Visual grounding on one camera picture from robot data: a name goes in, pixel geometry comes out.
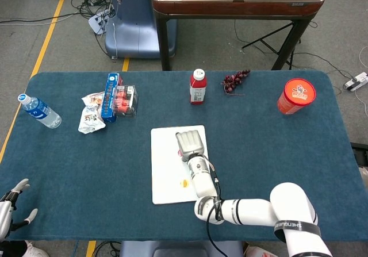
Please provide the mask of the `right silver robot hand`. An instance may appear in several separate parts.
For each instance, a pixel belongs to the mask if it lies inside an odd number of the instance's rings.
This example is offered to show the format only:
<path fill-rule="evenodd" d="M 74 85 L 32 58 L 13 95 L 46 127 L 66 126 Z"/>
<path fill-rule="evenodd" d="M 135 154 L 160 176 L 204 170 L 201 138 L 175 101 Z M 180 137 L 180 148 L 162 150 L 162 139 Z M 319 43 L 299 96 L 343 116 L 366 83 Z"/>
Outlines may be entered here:
<path fill-rule="evenodd" d="M 175 137 L 183 162 L 189 161 L 193 155 L 204 154 L 205 147 L 198 130 L 177 132 Z"/>

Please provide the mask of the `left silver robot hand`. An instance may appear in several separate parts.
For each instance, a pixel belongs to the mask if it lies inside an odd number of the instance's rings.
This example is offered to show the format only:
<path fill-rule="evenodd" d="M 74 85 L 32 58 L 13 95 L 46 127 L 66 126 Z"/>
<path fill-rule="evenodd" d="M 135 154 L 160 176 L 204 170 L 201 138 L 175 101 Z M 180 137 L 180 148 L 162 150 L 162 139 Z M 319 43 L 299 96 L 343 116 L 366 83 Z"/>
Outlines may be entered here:
<path fill-rule="evenodd" d="M 38 209 L 34 208 L 23 221 L 19 223 L 13 222 L 13 212 L 17 209 L 16 202 L 18 196 L 29 187 L 29 179 L 25 178 L 1 197 L 1 242 L 9 236 L 10 232 L 29 225 L 37 216 Z"/>

